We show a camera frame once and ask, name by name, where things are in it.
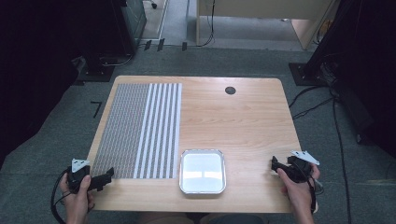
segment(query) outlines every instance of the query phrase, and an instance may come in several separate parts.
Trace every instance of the black cable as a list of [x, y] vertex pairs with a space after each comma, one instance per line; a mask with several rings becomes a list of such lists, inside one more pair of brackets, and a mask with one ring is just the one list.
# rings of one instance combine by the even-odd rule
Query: black cable
[[131, 59], [132, 59], [133, 57], [134, 57], [134, 55], [131, 54], [131, 55], [129, 56], [129, 58], [128, 58], [125, 62], [123, 62], [123, 63], [103, 63], [102, 66], [104, 66], [104, 67], [109, 67], [109, 66], [121, 66], [121, 65], [125, 65], [126, 63], [128, 63], [129, 61], [131, 61]]
[[332, 99], [333, 99], [333, 97], [331, 97], [331, 98], [329, 98], [329, 99], [323, 101], [322, 103], [320, 103], [320, 104], [318, 104], [318, 105], [315, 105], [314, 107], [311, 107], [311, 108], [309, 108], [309, 109], [307, 109], [307, 110], [305, 110], [305, 111], [302, 111], [302, 112], [300, 112], [300, 113], [294, 115], [292, 118], [293, 118], [293, 119], [299, 119], [300, 117], [305, 116], [305, 115], [308, 114], [310, 111], [312, 111], [312, 110], [314, 110], [314, 109], [320, 107], [321, 105], [326, 105], [326, 104], [329, 103]]
[[212, 40], [214, 39], [214, 33], [215, 33], [215, 29], [213, 28], [213, 17], [215, 15], [215, 4], [216, 4], [216, 0], [213, 0], [213, 5], [212, 5], [212, 22], [211, 22], [211, 32], [210, 32], [210, 36], [209, 38], [206, 40], [206, 42], [203, 45], [197, 45], [197, 47], [204, 47], [206, 45], [208, 45], [210, 42], [212, 42]]
[[314, 87], [309, 87], [309, 88], [306, 88], [306, 89], [300, 91], [300, 92], [294, 97], [293, 101], [289, 104], [289, 108], [291, 108], [291, 107], [294, 105], [294, 103], [296, 103], [297, 98], [299, 98], [299, 97], [300, 97], [301, 95], [303, 95], [304, 93], [306, 93], [306, 92], [308, 92], [308, 91], [312, 91], [312, 90], [317, 89], [317, 88], [321, 88], [321, 87], [325, 87], [325, 86], [314, 86]]
[[52, 215], [55, 217], [55, 219], [61, 224], [64, 224], [64, 220], [58, 214], [58, 210], [56, 209], [56, 203], [58, 203], [64, 197], [68, 196], [70, 193], [67, 195], [64, 195], [56, 203], [54, 202], [55, 194], [56, 194], [56, 189], [58, 188], [59, 182], [61, 182], [62, 177], [64, 176], [64, 174], [68, 173], [69, 171], [70, 171], [70, 168], [67, 168], [64, 171], [62, 171], [62, 173], [59, 175], [58, 179], [55, 182], [55, 185], [53, 186], [52, 195], [50, 197], [50, 211], [51, 211]]
[[345, 158], [344, 158], [344, 146], [343, 146], [343, 141], [341, 138], [341, 133], [340, 133], [340, 129], [338, 127], [338, 120], [337, 120], [337, 116], [335, 113], [335, 102], [336, 102], [336, 98], [333, 99], [332, 101], [332, 114], [334, 116], [334, 124], [335, 124], [335, 129], [337, 131], [337, 135], [338, 135], [338, 141], [340, 143], [340, 149], [341, 149], [341, 163], [342, 163], [342, 167], [343, 167], [343, 177], [344, 177], [344, 183], [346, 185], [346, 210], [347, 210], [347, 221], [349, 224], [352, 223], [352, 217], [350, 214], [350, 201], [349, 201], [349, 186], [347, 183], [347, 171], [346, 171], [346, 163], [345, 163]]

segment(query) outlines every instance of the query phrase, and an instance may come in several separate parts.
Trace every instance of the power cord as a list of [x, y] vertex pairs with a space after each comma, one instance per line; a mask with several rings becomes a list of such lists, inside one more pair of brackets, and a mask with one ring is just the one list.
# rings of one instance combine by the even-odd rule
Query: power cord
[[294, 103], [296, 103], [297, 99], [298, 99], [301, 95], [303, 95], [304, 93], [306, 93], [306, 92], [308, 92], [308, 91], [312, 91], [312, 90], [317, 89], [317, 88], [321, 88], [321, 87], [325, 87], [325, 86], [314, 86], [314, 87], [309, 87], [309, 88], [306, 88], [306, 89], [300, 91], [300, 92], [294, 97], [293, 101], [289, 104], [289, 108], [291, 108], [291, 107], [294, 105]]
[[332, 115], [334, 117], [334, 124], [335, 124], [335, 129], [337, 131], [338, 135], [338, 142], [340, 143], [340, 149], [341, 149], [341, 163], [343, 167], [343, 177], [344, 177], [344, 183], [346, 185], [346, 211], [347, 211], [347, 223], [351, 224], [352, 223], [352, 216], [350, 214], [350, 196], [349, 196], [349, 185], [347, 182], [347, 171], [346, 171], [346, 163], [345, 163], [345, 158], [344, 158], [344, 145], [343, 145], [343, 140], [341, 138], [341, 133], [340, 129], [338, 127], [338, 120], [337, 116], [335, 113], [335, 103], [336, 103], [337, 98], [333, 98], [332, 101]]
[[318, 105], [315, 105], [314, 107], [311, 107], [311, 108], [309, 108], [309, 109], [307, 109], [307, 110], [305, 110], [305, 111], [302, 111], [302, 112], [300, 112], [300, 113], [294, 115], [292, 118], [293, 118], [293, 119], [299, 119], [300, 117], [305, 116], [305, 115], [308, 114], [310, 111], [315, 110], [316, 108], [320, 107], [321, 105], [326, 105], [326, 104], [329, 103], [332, 99], [333, 99], [333, 97], [331, 97], [331, 98], [329, 98], [329, 99], [323, 101], [322, 103], [320, 103], [320, 104], [318, 104]]
[[204, 46], [208, 45], [210, 42], [212, 42], [212, 40], [214, 40], [215, 30], [213, 28], [213, 17], [215, 15], [215, 4], [216, 4], [216, 0], [213, 0], [211, 22], [209, 22], [209, 17], [207, 17], [207, 23], [209, 24], [209, 26], [211, 28], [210, 36], [203, 45], [198, 45], [197, 47], [204, 47]]

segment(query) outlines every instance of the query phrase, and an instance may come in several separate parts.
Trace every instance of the black strap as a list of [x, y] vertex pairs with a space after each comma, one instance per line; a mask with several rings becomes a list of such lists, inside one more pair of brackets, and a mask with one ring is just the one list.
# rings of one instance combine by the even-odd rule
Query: black strap
[[315, 194], [315, 189], [311, 186], [311, 184], [309, 184], [309, 191], [311, 192], [311, 213], [313, 214], [317, 208], [317, 195]]

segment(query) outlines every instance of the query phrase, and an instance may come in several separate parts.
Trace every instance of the white stripe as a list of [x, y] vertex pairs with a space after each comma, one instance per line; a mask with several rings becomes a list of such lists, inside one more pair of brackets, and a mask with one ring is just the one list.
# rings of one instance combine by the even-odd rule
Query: white stripe
[[[153, 96], [155, 96], [157, 94], [157, 84], [154, 84], [154, 92], [152, 93]], [[149, 110], [149, 116], [148, 116], [148, 128], [146, 131], [146, 142], [145, 142], [145, 146], [143, 148], [143, 158], [142, 158], [142, 166], [140, 167], [140, 174], [139, 174], [139, 178], [144, 178], [144, 173], [145, 173], [145, 169], [146, 169], [146, 157], [148, 155], [148, 150], [149, 150], [149, 139], [151, 137], [151, 124], [152, 124], [152, 115], [153, 115], [153, 110], [154, 110], [154, 103], [151, 101], [150, 104], [150, 110]]]
[[161, 153], [161, 164], [160, 164], [160, 177], [163, 178], [163, 168], [165, 165], [165, 154], [167, 152], [167, 145], [166, 145], [166, 140], [168, 137], [168, 123], [169, 123], [169, 109], [170, 109], [170, 101], [171, 101], [171, 85], [167, 84], [168, 86], [168, 91], [167, 91], [167, 98], [166, 98], [166, 111], [165, 111], [165, 126], [164, 126], [164, 132], [163, 132], [163, 150]]
[[176, 120], [176, 133], [175, 133], [175, 151], [174, 154], [174, 162], [173, 162], [173, 173], [172, 177], [175, 178], [177, 175], [177, 159], [178, 159], [178, 140], [180, 137], [180, 112], [181, 112], [181, 91], [182, 91], [182, 84], [177, 84], [178, 86], [178, 96], [177, 96], [177, 120]]
[[161, 98], [163, 85], [159, 84], [158, 87], [159, 87], [159, 89], [158, 89], [157, 95], [155, 97], [156, 102], [154, 102], [155, 103], [155, 114], [154, 114], [154, 121], [152, 121], [153, 128], [152, 128], [152, 133], [149, 136], [150, 139], [151, 139], [151, 144], [150, 144], [150, 149], [149, 149], [149, 153], [148, 153], [148, 169], [146, 171], [146, 178], [150, 178], [149, 174], [151, 173], [152, 155], [154, 154], [154, 145], [155, 145], [156, 140], [157, 140], [158, 114], [161, 112], [160, 109], [159, 109], [159, 106], [160, 106], [160, 100], [159, 99]]
[[140, 139], [139, 139], [139, 148], [137, 149], [136, 161], [134, 164], [134, 178], [137, 178], [137, 171], [139, 170], [139, 163], [140, 163], [140, 153], [143, 150], [142, 148], [143, 137], [145, 136], [146, 133], [146, 117], [148, 116], [149, 113], [149, 99], [151, 98], [151, 88], [152, 88], [152, 84], [149, 84], [148, 97], [146, 99], [145, 116], [143, 117], [142, 131], [140, 133]]
[[169, 173], [170, 173], [170, 170], [171, 170], [171, 165], [170, 165], [170, 162], [171, 162], [171, 156], [172, 156], [172, 154], [171, 154], [171, 152], [172, 152], [172, 144], [173, 144], [173, 128], [174, 128], [174, 115], [175, 115], [175, 98], [176, 98], [176, 88], [174, 87], [173, 88], [174, 89], [174, 91], [173, 91], [173, 94], [172, 94], [172, 110], [171, 110], [171, 127], [170, 127], [170, 132], [169, 132], [169, 145], [168, 145], [168, 158], [167, 158], [167, 166], [166, 166], [166, 178], [169, 178]]
[[167, 91], [167, 85], [163, 84], [163, 93], [162, 93], [162, 102], [161, 102], [161, 115], [159, 120], [160, 127], [158, 128], [158, 138], [157, 138], [157, 148], [155, 149], [155, 161], [154, 161], [154, 170], [153, 170], [153, 178], [158, 178], [157, 171], [158, 171], [158, 159], [160, 155], [160, 145], [162, 142], [162, 134], [163, 134], [163, 108], [165, 104], [165, 95]]

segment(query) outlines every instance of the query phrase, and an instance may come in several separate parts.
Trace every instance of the human hand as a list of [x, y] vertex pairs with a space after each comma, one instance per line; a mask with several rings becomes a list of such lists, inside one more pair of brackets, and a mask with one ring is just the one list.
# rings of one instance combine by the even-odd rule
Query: human hand
[[[320, 171], [315, 164], [311, 164], [312, 167], [312, 178], [319, 179]], [[307, 183], [295, 183], [289, 179], [288, 175], [280, 168], [276, 170], [282, 179], [285, 187], [282, 188], [282, 192], [289, 195], [292, 212], [295, 215], [299, 223], [314, 223], [311, 214], [311, 192]], [[311, 186], [315, 183], [309, 179]]]
[[87, 192], [91, 184], [91, 177], [84, 176], [79, 186], [77, 194], [70, 194], [67, 186], [67, 174], [62, 177], [59, 187], [64, 197], [64, 207], [66, 208], [66, 223], [67, 224], [82, 224], [88, 223], [88, 212], [94, 207], [93, 196], [91, 192]]

